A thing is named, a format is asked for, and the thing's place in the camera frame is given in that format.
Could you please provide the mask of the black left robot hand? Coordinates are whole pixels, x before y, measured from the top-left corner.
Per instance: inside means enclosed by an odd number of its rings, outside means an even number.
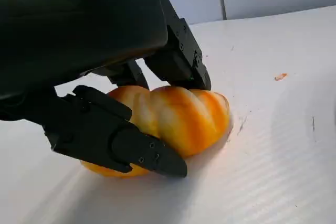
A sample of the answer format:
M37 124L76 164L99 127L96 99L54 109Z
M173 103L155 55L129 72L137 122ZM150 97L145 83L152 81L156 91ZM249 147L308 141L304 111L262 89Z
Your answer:
M91 72L147 87L139 58L172 85L211 88L202 51L169 0L1 0L1 120L41 125L62 155L185 177L181 156L132 125L127 106L88 86L56 93Z

